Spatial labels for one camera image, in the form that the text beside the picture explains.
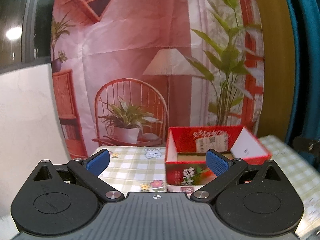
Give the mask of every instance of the pink wall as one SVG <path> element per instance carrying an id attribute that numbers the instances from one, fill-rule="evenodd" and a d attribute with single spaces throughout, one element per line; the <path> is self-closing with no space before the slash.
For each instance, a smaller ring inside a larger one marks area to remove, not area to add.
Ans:
<path id="1" fill-rule="evenodd" d="M 85 145 L 90 154 L 98 145 L 93 126 L 94 98 L 111 80 L 130 77 L 156 87 L 166 99 L 166 78 L 142 76 L 159 49 L 177 48 L 191 55 L 187 0 L 112 0 L 102 20 L 91 23 L 72 0 L 55 0 L 56 20 L 67 16 L 76 27 L 57 42 L 73 69 L 76 101 Z M 170 125 L 189 125 L 191 78 L 171 79 Z"/>

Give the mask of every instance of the blue rubber pad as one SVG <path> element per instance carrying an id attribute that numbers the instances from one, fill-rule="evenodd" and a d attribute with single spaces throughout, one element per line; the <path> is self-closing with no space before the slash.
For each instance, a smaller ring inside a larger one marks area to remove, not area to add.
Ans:
<path id="1" fill-rule="evenodd" d="M 93 175 L 99 176 L 110 163 L 110 153 L 108 150 L 103 151 L 97 157 L 87 163 L 86 169 Z"/>
<path id="2" fill-rule="evenodd" d="M 207 151 L 205 161 L 208 168 L 216 175 L 220 176 L 222 173 L 229 169 L 229 165 L 226 161 L 215 155 L 211 151 Z"/>

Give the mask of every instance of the gray gripper base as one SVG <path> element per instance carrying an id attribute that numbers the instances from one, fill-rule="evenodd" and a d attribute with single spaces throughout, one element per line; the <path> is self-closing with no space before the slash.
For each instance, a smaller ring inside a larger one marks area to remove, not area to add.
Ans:
<path id="1" fill-rule="evenodd" d="M 13 240 L 45 237 L 20 233 Z M 184 193 L 136 193 L 103 206 L 94 221 L 68 235 L 50 240 L 261 240 L 226 227 L 205 203 L 190 201 Z M 297 240 L 295 234 L 268 240 Z"/>

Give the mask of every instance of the checkered tablecloth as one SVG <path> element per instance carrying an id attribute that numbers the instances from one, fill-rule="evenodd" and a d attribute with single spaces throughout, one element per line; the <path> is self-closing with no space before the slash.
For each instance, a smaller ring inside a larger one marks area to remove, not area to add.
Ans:
<path id="1" fill-rule="evenodd" d="M 304 214 L 296 233 L 305 238 L 308 232 L 320 226 L 320 174 L 277 137 L 269 135 L 259 140 L 273 154 L 272 159 L 303 201 Z"/>
<path id="2" fill-rule="evenodd" d="M 165 192 L 165 147 L 104 146 L 110 152 L 110 164 L 99 176 L 127 195 L 129 191 Z"/>

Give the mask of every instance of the red box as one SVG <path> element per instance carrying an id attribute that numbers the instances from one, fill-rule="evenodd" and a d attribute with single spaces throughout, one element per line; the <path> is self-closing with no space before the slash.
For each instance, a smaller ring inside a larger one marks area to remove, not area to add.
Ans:
<path id="1" fill-rule="evenodd" d="M 248 164 L 262 164 L 272 156 L 244 126 L 170 127 L 165 155 L 169 187 L 180 186 L 178 191 L 184 191 L 183 187 L 205 185 L 216 178 L 206 166 L 205 154 L 192 157 L 192 153 L 207 152 L 204 145 L 218 152 L 229 151 L 227 157 L 242 158 Z"/>

